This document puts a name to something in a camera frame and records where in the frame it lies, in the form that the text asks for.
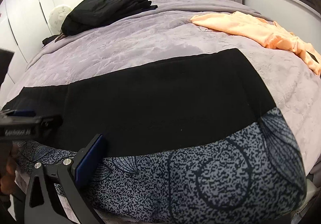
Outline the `left hand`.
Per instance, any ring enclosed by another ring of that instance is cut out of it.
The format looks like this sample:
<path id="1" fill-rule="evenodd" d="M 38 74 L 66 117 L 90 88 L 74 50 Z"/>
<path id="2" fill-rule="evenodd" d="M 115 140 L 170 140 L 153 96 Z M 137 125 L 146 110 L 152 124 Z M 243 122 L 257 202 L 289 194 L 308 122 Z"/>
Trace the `left hand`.
<path id="1" fill-rule="evenodd" d="M 16 190 L 16 162 L 11 156 L 12 144 L 1 142 L 1 192 L 10 195 Z"/>

